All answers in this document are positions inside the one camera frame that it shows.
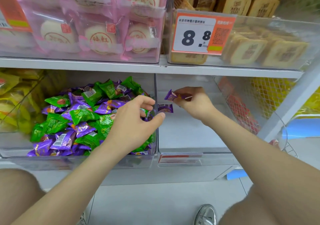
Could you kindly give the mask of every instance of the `shelf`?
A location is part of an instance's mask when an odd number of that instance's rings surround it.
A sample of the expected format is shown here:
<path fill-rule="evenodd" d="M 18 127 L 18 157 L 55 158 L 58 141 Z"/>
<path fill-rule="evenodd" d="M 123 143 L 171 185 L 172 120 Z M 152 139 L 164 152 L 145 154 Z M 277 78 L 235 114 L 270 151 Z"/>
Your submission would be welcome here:
<path fill-rule="evenodd" d="M 37 69 L 64 69 L 127 73 L 154 73 L 154 74 L 197 74 L 219 76 L 246 76 L 298 79 L 303 72 L 295 70 L 270 70 L 258 68 L 233 68 L 214 66 L 172 65 L 162 56 L 158 64 L 89 62 L 72 60 L 51 60 L 34 58 L 0 58 L 0 67 L 7 68 L 37 68 Z"/>

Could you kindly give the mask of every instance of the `right hand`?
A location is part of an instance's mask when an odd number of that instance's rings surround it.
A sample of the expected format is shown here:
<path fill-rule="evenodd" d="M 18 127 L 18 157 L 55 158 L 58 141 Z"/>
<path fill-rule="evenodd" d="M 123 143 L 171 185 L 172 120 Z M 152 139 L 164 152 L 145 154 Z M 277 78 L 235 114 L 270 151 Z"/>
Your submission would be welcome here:
<path fill-rule="evenodd" d="M 207 125 L 207 119 L 210 114 L 217 112 L 203 87 L 184 87 L 175 90 L 176 94 L 185 94 L 192 96 L 187 100 L 175 98 L 174 103 L 185 109 L 193 118 L 202 121 Z"/>

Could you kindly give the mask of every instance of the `price tag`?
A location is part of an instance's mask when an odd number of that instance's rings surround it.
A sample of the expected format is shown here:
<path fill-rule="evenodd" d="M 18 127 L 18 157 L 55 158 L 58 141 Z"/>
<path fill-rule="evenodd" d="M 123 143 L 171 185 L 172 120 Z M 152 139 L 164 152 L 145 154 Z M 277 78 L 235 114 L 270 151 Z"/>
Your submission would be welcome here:
<path fill-rule="evenodd" d="M 235 17 L 177 12 L 171 51 L 221 55 Z"/>
<path fill-rule="evenodd" d="M 32 32 L 17 0 L 0 0 L 0 29 Z"/>

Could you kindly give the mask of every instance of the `silver sneaker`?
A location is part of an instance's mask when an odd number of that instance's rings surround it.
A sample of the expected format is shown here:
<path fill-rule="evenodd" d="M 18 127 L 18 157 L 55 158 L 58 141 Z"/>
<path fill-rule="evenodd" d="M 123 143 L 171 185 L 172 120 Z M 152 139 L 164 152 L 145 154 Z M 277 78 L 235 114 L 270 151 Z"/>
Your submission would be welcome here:
<path fill-rule="evenodd" d="M 217 225 L 216 210 L 210 204 L 203 205 L 195 217 L 194 225 Z"/>

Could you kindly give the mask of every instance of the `gray tile floor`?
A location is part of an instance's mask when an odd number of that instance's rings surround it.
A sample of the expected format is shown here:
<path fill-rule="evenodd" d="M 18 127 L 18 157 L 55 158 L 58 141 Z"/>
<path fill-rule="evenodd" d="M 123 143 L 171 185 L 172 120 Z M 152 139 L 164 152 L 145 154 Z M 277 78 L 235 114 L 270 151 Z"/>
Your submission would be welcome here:
<path fill-rule="evenodd" d="M 289 140 L 299 158 L 320 169 L 320 138 Z M 248 177 L 227 181 L 102 186 L 94 197 L 89 225 L 193 224 L 202 204 L 218 218 L 248 193 Z"/>

